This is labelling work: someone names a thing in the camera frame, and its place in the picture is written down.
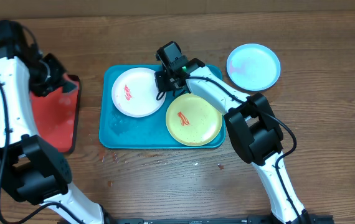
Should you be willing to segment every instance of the red crayon drawing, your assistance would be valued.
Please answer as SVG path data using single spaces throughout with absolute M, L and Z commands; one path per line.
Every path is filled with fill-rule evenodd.
M 177 115 L 180 117 L 180 123 L 182 126 L 190 125 L 189 120 L 182 114 L 182 112 L 178 112 Z
M 126 97 L 126 100 L 130 100 L 133 98 L 133 96 L 130 94 L 130 89 L 128 88 L 128 86 L 125 85 L 125 97 Z

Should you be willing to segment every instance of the red scribble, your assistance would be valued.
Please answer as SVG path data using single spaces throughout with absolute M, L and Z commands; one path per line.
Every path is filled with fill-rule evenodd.
M 180 123 L 182 126 L 190 125 L 189 120 L 182 114 L 182 112 L 178 112 L 177 115 L 180 117 Z
M 128 86 L 127 86 L 127 85 L 125 85 L 124 90 L 125 90 L 125 97 L 126 97 L 126 100 L 130 100 L 130 99 L 132 99 L 132 98 L 133 98 L 133 96 L 131 95 L 131 93 L 130 93 L 130 89 L 128 88 Z

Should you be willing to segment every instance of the tray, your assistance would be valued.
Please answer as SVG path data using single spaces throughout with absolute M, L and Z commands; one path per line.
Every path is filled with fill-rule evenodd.
M 216 66 L 207 66 L 216 77 L 222 79 L 222 72 Z M 204 146 L 185 146 L 173 139 L 165 123 L 166 110 L 175 99 L 172 92 L 166 93 L 162 107 L 149 116 L 132 118 L 121 113 L 112 102 L 111 89 L 119 75 L 137 67 L 150 68 L 154 71 L 162 69 L 160 65 L 115 65 L 104 74 L 99 139 L 105 147 L 110 149 L 213 149 L 224 142 L 226 137 L 224 121 L 216 138 Z

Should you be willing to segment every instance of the wooden table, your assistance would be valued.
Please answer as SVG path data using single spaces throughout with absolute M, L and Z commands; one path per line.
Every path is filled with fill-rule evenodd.
M 311 213 L 355 223 L 355 11 L 20 22 L 32 29 L 44 52 L 54 53 L 83 81 L 77 146 L 67 157 L 75 184 L 114 217 L 270 213 L 258 175 L 236 155 L 229 138 L 218 149 L 193 151 L 109 151 L 98 140 L 108 67 L 157 63 L 155 51 L 175 40 L 189 58 L 221 68 L 231 84 L 227 56 L 239 45 L 256 42 L 273 49 L 282 64 L 279 81 L 264 94 L 298 138 L 297 151 L 285 160 L 297 195 Z M 285 136 L 283 145 L 289 148 L 291 139 Z M 34 208 L 2 195 L 7 219 L 20 219 Z M 31 223 L 59 218 L 45 210 Z

